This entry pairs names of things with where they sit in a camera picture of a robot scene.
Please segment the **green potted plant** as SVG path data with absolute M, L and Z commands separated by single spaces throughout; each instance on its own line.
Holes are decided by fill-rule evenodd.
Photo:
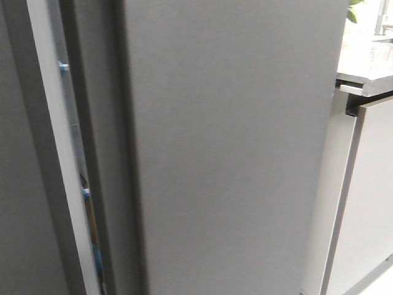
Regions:
M 364 0 L 349 0 L 346 18 L 351 23 L 355 23 L 355 24 L 357 23 L 357 17 L 356 17 L 356 12 L 354 10 L 354 6 L 364 2 L 365 2 Z

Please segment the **grey kitchen counter cabinet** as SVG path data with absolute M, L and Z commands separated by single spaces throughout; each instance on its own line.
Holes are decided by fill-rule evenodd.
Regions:
M 355 294 L 392 257 L 392 32 L 346 35 L 302 294 Z

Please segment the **steel sink faucet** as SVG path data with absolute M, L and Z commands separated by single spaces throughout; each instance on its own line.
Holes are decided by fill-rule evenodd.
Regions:
M 374 35 L 384 36 L 388 31 L 392 31 L 392 1 L 382 0 L 379 4 Z

